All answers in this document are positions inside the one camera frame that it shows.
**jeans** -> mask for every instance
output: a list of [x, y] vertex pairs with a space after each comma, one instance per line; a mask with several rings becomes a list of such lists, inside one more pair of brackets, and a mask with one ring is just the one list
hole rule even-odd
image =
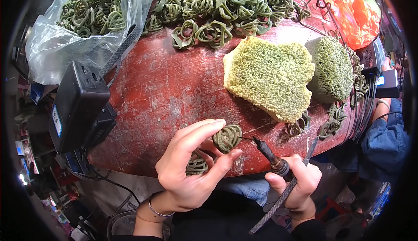
[[264, 206], [267, 202], [267, 193], [270, 184], [264, 179], [266, 172], [222, 178], [216, 186], [216, 190], [223, 190], [242, 195], [254, 200], [260, 206]]

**white label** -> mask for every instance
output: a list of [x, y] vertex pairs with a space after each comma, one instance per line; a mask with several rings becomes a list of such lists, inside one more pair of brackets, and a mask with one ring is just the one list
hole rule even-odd
[[18, 155], [20, 156], [24, 156], [24, 145], [22, 144], [21, 141], [15, 141], [16, 144], [16, 150], [18, 150]]
[[54, 108], [52, 109], [52, 119], [54, 121], [56, 133], [58, 134], [58, 137], [61, 137], [62, 125], [61, 125], [61, 121], [59, 119], [58, 111], [56, 110], [55, 105], [54, 105]]
[[376, 85], [384, 85], [384, 76], [380, 76], [376, 81]]

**worn table surface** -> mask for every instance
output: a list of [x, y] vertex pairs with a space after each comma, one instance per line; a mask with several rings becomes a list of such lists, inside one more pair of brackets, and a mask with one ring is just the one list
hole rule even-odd
[[[312, 17], [304, 22], [320, 29], [335, 27], [321, 17], [321, 11], [309, 4]], [[142, 37], [124, 59], [111, 87], [110, 102], [117, 112], [117, 125], [107, 139], [93, 149], [91, 164], [113, 171], [156, 177], [155, 164], [164, 154], [176, 130], [194, 122], [213, 118], [239, 124], [244, 137], [256, 136], [266, 141], [277, 156], [299, 154], [304, 157], [319, 128], [327, 121], [329, 104], [311, 101], [311, 128], [302, 135], [289, 137], [287, 126], [277, 123], [263, 110], [223, 87], [223, 56], [232, 51], [243, 37], [235, 34], [225, 47], [211, 49], [207, 44], [185, 51], [171, 46], [172, 28], [164, 28]], [[306, 41], [320, 34], [284, 20], [259, 36], [275, 44]], [[314, 155], [329, 150], [348, 137], [354, 123], [354, 111], [346, 106], [348, 118], [335, 136], [318, 142]], [[242, 140], [243, 150], [227, 176], [252, 174], [270, 169], [268, 161], [253, 142]]]

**yellow-green sponge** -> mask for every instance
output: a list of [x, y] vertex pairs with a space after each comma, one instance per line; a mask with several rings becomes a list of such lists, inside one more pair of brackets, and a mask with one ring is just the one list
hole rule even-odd
[[353, 67], [345, 48], [336, 38], [322, 36], [305, 44], [315, 63], [308, 83], [313, 97], [322, 103], [343, 101], [353, 88]]
[[299, 43], [274, 45], [247, 37], [224, 57], [224, 87], [279, 122], [295, 123], [311, 101], [306, 84], [315, 64]]

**silver bracelet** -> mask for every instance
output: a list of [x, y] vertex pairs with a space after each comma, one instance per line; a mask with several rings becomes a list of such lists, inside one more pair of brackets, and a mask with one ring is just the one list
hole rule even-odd
[[385, 101], [384, 99], [378, 99], [378, 102], [380, 103], [383, 103], [384, 105], [386, 105], [386, 107], [388, 107], [388, 109], [389, 109], [389, 112], [390, 112], [390, 105], [389, 105], [389, 103], [387, 102], [387, 101]]
[[151, 198], [152, 198], [154, 195], [155, 195], [155, 193], [154, 193], [154, 194], [152, 194], [152, 195], [148, 198], [148, 205], [149, 205], [149, 207], [150, 207], [150, 210], [151, 210], [152, 212], [154, 212], [155, 214], [159, 215], [159, 216], [165, 216], [165, 217], [172, 216], [172, 215], [174, 214], [174, 212], [170, 213], [169, 215], [163, 215], [163, 214], [161, 214], [161, 213], [158, 213], [157, 211], [155, 211], [155, 210], [154, 210], [154, 208], [153, 208], [153, 207], [151, 207]]

